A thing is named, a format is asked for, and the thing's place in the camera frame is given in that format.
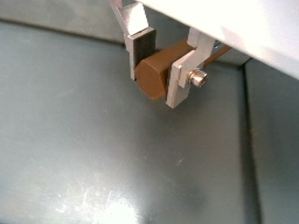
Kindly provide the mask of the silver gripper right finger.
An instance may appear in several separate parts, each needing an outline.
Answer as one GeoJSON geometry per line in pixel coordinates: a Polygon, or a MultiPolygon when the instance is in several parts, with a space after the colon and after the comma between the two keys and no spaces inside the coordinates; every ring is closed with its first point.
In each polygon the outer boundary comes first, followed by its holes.
{"type": "Polygon", "coordinates": [[[194,47],[171,66],[166,104],[174,109],[188,97],[191,84],[199,86],[207,75],[200,70],[204,60],[211,56],[215,39],[191,28],[187,44],[194,47]]]}

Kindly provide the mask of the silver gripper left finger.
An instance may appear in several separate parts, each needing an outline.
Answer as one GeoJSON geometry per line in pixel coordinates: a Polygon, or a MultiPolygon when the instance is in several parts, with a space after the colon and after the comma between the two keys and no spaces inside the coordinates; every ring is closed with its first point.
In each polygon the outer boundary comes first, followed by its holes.
{"type": "Polygon", "coordinates": [[[144,5],[134,2],[123,5],[123,0],[108,0],[124,33],[126,50],[130,54],[131,79],[136,80],[135,68],[140,61],[155,54],[156,30],[150,26],[144,5]]]}

